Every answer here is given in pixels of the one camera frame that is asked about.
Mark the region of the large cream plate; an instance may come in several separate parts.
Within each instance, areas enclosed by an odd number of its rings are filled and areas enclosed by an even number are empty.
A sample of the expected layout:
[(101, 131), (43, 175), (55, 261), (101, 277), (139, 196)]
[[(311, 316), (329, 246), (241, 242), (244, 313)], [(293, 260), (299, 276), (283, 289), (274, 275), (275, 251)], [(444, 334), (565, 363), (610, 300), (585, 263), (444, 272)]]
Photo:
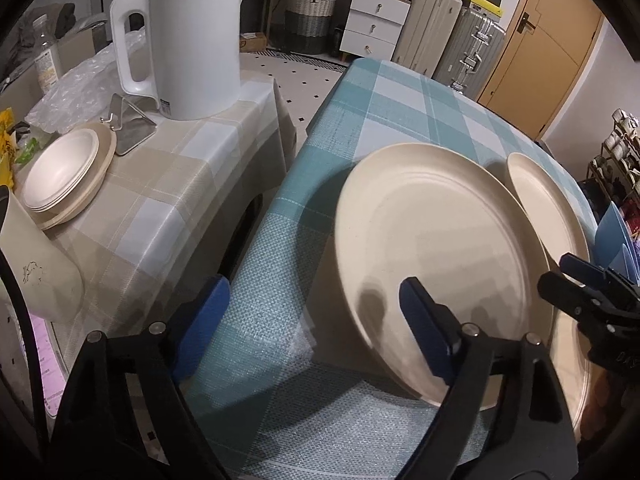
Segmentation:
[(537, 292), (549, 269), (541, 241), (511, 192), (454, 151), (404, 143), (360, 160), (338, 199), (334, 240), (360, 337), (398, 385), (429, 404), (442, 404), (447, 386), (400, 310), (405, 278), (490, 336), (551, 337), (553, 309)]

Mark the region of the silver suitcase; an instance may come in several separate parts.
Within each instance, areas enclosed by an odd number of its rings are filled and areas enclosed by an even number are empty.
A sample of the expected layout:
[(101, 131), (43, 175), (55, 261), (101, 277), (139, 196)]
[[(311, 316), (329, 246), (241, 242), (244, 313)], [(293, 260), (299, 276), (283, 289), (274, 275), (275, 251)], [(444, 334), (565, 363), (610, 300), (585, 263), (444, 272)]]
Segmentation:
[(463, 8), (432, 78), (476, 101), (498, 61), (506, 31), (491, 18)]

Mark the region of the white electric kettle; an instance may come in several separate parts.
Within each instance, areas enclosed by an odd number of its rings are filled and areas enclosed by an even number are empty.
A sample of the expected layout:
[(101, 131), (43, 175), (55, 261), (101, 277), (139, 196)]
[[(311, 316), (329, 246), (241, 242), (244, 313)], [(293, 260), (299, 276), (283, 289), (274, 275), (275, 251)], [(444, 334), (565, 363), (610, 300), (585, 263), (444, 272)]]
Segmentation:
[[(243, 0), (113, 0), (110, 21), (120, 85), (155, 101), (172, 120), (197, 120), (232, 107), (240, 97), (240, 11)], [(135, 80), (125, 23), (144, 21), (150, 71)]]

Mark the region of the woven laundry basket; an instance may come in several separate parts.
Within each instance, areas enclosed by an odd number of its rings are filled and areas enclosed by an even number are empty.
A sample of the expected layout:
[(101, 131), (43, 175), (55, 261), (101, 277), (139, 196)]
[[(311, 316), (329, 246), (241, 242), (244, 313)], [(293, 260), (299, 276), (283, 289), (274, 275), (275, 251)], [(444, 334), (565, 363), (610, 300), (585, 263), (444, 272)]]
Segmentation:
[(335, 0), (286, 0), (285, 47), (301, 54), (319, 54), (326, 46)]

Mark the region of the clear plastic wrap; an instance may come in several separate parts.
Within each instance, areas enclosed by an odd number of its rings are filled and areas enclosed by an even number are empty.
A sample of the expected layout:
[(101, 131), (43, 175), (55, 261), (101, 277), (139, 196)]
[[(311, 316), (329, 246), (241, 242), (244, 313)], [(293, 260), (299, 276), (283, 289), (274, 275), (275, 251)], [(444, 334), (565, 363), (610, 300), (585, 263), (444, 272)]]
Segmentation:
[(105, 117), (114, 93), (134, 99), (120, 84), (114, 44), (109, 44), (67, 72), (25, 120), (47, 132), (66, 133)]

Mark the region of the metal triangular clip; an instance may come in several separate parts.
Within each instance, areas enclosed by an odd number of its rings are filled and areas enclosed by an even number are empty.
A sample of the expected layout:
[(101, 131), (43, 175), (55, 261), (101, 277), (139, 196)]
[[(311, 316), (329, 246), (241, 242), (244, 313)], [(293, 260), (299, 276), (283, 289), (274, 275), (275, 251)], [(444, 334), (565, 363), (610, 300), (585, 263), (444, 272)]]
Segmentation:
[(133, 102), (114, 93), (102, 124), (116, 136), (115, 154), (125, 156), (152, 136), (157, 124)]

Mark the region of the wooden door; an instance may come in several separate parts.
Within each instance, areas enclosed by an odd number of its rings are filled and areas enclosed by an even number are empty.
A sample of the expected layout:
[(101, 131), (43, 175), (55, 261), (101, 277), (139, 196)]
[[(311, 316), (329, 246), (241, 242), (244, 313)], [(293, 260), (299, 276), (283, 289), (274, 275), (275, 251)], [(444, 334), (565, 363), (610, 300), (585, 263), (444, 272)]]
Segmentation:
[(540, 139), (577, 84), (602, 24), (592, 0), (521, 0), (478, 102)]

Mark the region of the large blue bowl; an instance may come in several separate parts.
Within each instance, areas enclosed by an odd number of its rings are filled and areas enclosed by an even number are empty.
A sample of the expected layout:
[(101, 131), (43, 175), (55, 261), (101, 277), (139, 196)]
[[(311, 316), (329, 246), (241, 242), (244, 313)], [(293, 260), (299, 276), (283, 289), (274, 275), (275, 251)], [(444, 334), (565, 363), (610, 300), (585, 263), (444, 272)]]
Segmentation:
[(611, 202), (594, 238), (594, 262), (623, 275), (631, 284), (639, 284), (639, 263), (634, 244), (620, 211)]

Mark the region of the cream ceramic mug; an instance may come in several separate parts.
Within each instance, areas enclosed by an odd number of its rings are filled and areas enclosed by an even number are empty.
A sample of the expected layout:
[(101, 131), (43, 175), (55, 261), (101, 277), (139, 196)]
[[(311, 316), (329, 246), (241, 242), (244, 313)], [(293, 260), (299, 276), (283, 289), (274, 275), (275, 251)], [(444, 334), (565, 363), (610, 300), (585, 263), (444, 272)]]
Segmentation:
[(35, 225), (6, 185), (1, 187), (1, 252), (31, 314), (61, 323), (78, 312), (84, 292), (78, 267)]

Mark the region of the white drawer cabinet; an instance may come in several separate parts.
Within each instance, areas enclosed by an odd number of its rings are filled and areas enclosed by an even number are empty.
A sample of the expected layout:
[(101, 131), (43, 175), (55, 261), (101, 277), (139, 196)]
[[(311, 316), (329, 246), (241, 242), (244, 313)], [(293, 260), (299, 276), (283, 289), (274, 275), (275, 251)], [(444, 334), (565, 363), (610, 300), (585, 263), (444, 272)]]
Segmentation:
[(406, 0), (352, 0), (340, 51), (390, 61), (409, 10)]

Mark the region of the beige checked tablecloth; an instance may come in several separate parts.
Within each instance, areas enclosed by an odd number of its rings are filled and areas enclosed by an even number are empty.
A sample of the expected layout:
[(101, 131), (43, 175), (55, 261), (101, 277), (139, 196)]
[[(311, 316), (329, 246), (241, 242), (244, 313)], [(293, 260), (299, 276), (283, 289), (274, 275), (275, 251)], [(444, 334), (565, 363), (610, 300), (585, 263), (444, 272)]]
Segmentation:
[(295, 143), (277, 81), (243, 72), (235, 106), (198, 122), (161, 119), (115, 157), (88, 207), (46, 233), (84, 282), (77, 314), (48, 326), (62, 365), (92, 330), (134, 334), (192, 297), (250, 202), (280, 185)]

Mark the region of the wooden shoe rack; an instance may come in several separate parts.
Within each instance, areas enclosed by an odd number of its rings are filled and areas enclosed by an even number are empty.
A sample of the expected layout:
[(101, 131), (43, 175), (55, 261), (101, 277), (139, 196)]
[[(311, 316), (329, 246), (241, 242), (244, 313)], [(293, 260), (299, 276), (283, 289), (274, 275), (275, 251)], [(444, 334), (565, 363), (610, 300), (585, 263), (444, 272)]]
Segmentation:
[(620, 210), (639, 209), (639, 119), (618, 108), (612, 121), (611, 133), (588, 162), (585, 180), (579, 182), (597, 220), (611, 202)]

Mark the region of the clear plastic bottle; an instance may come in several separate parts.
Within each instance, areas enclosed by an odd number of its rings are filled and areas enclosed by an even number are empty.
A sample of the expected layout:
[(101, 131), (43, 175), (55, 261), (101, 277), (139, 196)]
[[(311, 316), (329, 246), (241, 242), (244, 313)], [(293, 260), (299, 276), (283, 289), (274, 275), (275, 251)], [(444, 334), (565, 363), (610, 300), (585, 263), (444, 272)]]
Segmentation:
[(34, 28), (34, 64), (38, 84), (43, 94), (47, 94), (63, 77), (62, 63), (58, 54), (55, 36), (50, 31), (48, 17), (40, 15), (32, 22)]

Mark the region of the beige suitcase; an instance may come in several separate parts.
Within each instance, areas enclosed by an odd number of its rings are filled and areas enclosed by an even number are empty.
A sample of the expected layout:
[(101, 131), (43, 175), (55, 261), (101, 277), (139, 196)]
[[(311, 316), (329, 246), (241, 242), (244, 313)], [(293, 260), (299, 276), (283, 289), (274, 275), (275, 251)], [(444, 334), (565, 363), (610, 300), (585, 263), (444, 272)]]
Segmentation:
[(461, 9), (462, 0), (411, 0), (392, 61), (431, 78)]

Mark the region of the small cream plate stack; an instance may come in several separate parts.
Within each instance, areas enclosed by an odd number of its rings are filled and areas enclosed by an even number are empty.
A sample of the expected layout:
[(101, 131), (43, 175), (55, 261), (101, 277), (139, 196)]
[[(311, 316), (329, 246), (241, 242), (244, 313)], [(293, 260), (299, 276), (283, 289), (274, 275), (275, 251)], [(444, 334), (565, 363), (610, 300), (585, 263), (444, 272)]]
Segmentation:
[(96, 159), (98, 134), (76, 129), (52, 142), (32, 165), (23, 186), (23, 200), (32, 211), (44, 211), (59, 203), (85, 177)]

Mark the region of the round wooden board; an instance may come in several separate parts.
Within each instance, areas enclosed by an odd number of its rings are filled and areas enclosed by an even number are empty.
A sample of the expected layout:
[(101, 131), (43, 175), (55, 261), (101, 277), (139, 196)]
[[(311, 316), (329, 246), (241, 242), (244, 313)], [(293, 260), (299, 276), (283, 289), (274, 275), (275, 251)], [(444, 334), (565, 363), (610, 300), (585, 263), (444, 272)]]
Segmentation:
[(83, 212), (98, 194), (115, 155), (116, 133), (102, 122), (88, 122), (84, 124), (93, 130), (98, 136), (99, 148), (96, 159), (78, 185), (70, 194), (61, 200), (61, 203), (43, 212), (29, 210), (30, 216), (36, 225), (43, 231), (69, 222)]

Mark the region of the teal checked tablecloth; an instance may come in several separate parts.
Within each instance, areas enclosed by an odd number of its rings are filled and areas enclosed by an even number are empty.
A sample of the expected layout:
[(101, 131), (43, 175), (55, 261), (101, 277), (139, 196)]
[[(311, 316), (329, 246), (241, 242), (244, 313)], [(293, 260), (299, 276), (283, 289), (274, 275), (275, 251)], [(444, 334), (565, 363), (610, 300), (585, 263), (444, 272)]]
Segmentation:
[(577, 182), (517, 128), (391, 62), (352, 63), (314, 118), (186, 394), (235, 479), (391, 479), (446, 393), (399, 307), (418, 278), (461, 322), (574, 344), (536, 294), (547, 249), (506, 188), (521, 153), (582, 232)]

